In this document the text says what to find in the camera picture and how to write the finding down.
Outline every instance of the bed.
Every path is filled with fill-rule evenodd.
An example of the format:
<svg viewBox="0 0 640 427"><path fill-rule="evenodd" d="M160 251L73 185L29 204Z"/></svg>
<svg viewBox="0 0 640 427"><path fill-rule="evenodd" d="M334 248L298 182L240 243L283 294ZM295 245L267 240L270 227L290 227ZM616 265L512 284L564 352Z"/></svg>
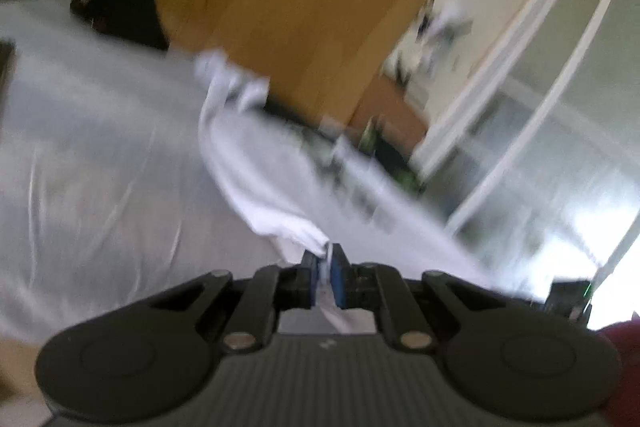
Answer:
<svg viewBox="0 0 640 427"><path fill-rule="evenodd" d="M97 36L55 2L0 5L17 45L0 126L0 337L52 334L211 269L280 260L198 153L191 60Z"/></svg>

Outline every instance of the red cloth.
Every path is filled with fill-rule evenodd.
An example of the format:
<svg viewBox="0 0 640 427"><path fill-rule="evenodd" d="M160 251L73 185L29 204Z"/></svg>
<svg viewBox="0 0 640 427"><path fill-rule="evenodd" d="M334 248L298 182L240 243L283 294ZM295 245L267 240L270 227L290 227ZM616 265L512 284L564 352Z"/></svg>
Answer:
<svg viewBox="0 0 640 427"><path fill-rule="evenodd" d="M640 321L614 324L600 333L606 336L622 359L622 379L607 402L604 414L615 427L640 426Z"/></svg>

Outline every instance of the black device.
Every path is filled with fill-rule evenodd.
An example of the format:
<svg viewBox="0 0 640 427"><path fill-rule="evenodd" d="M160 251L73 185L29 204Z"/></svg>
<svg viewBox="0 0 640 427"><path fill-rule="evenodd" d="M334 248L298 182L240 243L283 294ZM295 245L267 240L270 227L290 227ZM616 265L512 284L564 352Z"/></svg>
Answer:
<svg viewBox="0 0 640 427"><path fill-rule="evenodd" d="M49 427L606 425L616 350L563 317L440 272L403 280L334 245L342 309L378 333L285 335L278 315L314 305L318 260L225 271L51 339L36 379Z"/></svg>

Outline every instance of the white fabric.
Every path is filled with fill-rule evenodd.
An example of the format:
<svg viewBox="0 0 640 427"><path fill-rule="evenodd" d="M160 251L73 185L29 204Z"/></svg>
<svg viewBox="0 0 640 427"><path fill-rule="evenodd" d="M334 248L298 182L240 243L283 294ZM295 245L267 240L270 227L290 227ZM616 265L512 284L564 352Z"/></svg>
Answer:
<svg viewBox="0 0 640 427"><path fill-rule="evenodd" d="M97 36L51 2L0 6L19 51L0 133L0 336L40 343L206 273L279 257L198 151L193 63Z"/></svg>
<svg viewBox="0 0 640 427"><path fill-rule="evenodd" d="M284 237L318 255L324 255L327 243L340 243L352 263L390 264L404 277L419 278L433 269L490 285L479 263L444 232L441 222L345 140L334 154L376 202L371 218L348 194L332 190L281 121L235 102L242 99L242 86L254 90L253 82L264 86L263 79L227 63L222 52L202 55L196 74L209 83L200 116L200 152L229 204L254 232ZM287 260L298 263L300 254Z"/></svg>

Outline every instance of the crumpled white cloth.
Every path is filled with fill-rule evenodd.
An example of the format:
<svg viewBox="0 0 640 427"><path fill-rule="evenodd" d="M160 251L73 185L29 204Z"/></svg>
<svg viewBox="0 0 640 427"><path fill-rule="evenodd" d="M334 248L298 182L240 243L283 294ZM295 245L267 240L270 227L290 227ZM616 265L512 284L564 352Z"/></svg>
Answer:
<svg viewBox="0 0 640 427"><path fill-rule="evenodd" d="M266 79L227 62L221 51L200 55L195 71L209 85L198 130L207 169L254 232L303 247L287 249L286 261L299 263L304 248L326 256L328 245L340 243L354 264L388 264L414 279L440 270L490 286L485 270L442 223L347 140L338 140L334 155L375 202L372 215L352 194L336 192L281 121L247 110L264 103Z"/></svg>

